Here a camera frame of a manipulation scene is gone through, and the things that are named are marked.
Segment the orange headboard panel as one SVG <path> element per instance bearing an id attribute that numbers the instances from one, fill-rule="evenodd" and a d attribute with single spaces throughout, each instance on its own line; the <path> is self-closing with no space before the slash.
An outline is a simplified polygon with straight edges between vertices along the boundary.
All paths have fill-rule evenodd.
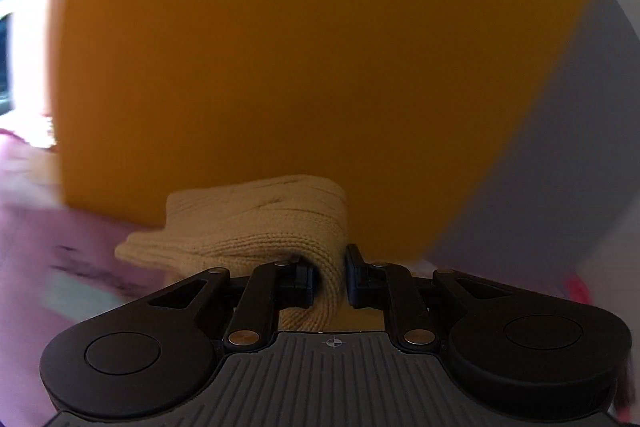
<path id="1" fill-rule="evenodd" d="M 54 0 L 64 196 L 161 225 L 167 196 L 344 187 L 350 239 L 411 260 L 496 165 L 588 0 Z"/>

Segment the purple printed bed sheet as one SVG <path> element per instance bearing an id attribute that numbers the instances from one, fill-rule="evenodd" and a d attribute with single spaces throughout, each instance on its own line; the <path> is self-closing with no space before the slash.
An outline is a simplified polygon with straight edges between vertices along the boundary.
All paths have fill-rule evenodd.
<path id="1" fill-rule="evenodd" d="M 47 343 L 78 322 L 157 291 L 163 273 L 127 265 L 116 246 L 134 231 L 66 207 L 56 157 L 1 137 L 1 422 L 41 426 L 54 413 L 40 383 Z"/>

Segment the yellow cable knit cardigan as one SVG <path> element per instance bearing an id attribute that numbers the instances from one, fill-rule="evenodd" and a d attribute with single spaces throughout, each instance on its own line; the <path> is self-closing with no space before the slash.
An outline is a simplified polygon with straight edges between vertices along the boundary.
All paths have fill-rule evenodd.
<path id="1" fill-rule="evenodd" d="M 303 257 L 318 268 L 321 289 L 309 309 L 281 312 L 280 326 L 320 332 L 344 299 L 346 246 L 345 191 L 320 176 L 279 176 L 172 193 L 164 227 L 130 234 L 115 256 L 178 277 L 217 267 L 247 277 L 258 265 Z"/>

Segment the grey headboard panel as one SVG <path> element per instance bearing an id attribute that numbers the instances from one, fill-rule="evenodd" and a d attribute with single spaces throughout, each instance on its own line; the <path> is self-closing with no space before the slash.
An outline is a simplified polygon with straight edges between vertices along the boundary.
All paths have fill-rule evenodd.
<path id="1" fill-rule="evenodd" d="M 617 0 L 589 0 L 534 108 L 428 259 L 559 285 L 638 193 L 639 38 Z"/>

